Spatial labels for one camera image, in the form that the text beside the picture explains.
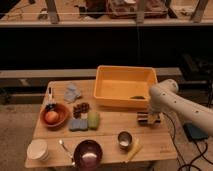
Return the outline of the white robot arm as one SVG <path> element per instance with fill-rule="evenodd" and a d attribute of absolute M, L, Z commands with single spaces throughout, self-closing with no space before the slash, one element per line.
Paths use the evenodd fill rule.
<path fill-rule="evenodd" d="M 183 115 L 213 137 L 213 110 L 177 95 L 178 84 L 173 79 L 156 83 L 149 88 L 149 114 L 159 114 L 164 108 Z"/>

